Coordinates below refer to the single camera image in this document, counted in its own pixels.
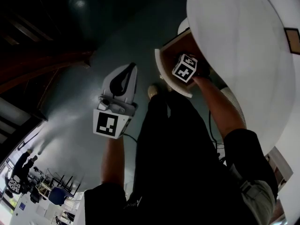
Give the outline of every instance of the concrete floor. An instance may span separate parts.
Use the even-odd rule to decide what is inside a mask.
[[[130,62],[137,64],[135,102],[139,108],[126,130],[137,138],[147,112],[147,88],[161,82],[154,49],[176,36],[185,18],[186,0],[152,0],[102,43],[91,59],[91,68],[70,67],[63,73],[42,110],[49,121],[31,144],[35,147],[34,154],[41,153],[36,162],[39,169],[74,175],[77,181],[82,180],[81,191],[100,183],[106,138],[93,134],[92,124],[103,78],[118,66]],[[196,88],[193,91],[191,101],[208,123],[208,108],[201,93]],[[220,138],[215,125],[213,133]],[[128,137],[124,137],[124,141],[125,183],[131,184],[136,144]]]

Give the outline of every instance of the black pants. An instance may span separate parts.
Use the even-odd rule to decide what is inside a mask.
[[[30,168],[32,168],[33,166],[33,162],[32,160],[28,160],[28,162],[24,165],[24,163],[26,162],[27,158],[29,157],[29,153],[25,152],[21,155],[21,157],[19,158],[19,160],[17,161],[17,163],[15,164],[15,167],[13,169],[13,175],[18,176],[22,181],[26,181],[28,173]]]
[[[171,116],[167,116],[167,105]],[[190,101],[171,91],[164,97],[152,97],[137,140],[134,187],[130,199],[138,199],[145,190],[160,189],[176,177],[198,182],[203,165],[212,167],[218,156],[205,123]]]

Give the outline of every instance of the blue chair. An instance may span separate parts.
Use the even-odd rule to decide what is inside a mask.
[[[48,199],[55,205],[63,205],[66,197],[74,197],[63,187],[54,187],[50,192]]]

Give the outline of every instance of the forearm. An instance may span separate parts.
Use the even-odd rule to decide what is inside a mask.
[[[125,155],[123,137],[109,138],[102,159],[102,183],[116,183],[124,187]]]
[[[210,80],[203,77],[195,77],[194,81],[202,91],[223,139],[231,131],[245,128],[238,111]]]

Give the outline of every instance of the black shirt sleeve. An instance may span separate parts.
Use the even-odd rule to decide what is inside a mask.
[[[232,164],[243,179],[265,181],[272,189],[275,200],[278,185],[274,172],[263,155],[256,133],[246,129],[236,129],[224,139],[226,163]]]
[[[124,189],[114,183],[104,183],[84,193],[85,219],[93,218],[99,211],[117,212],[126,206]]]

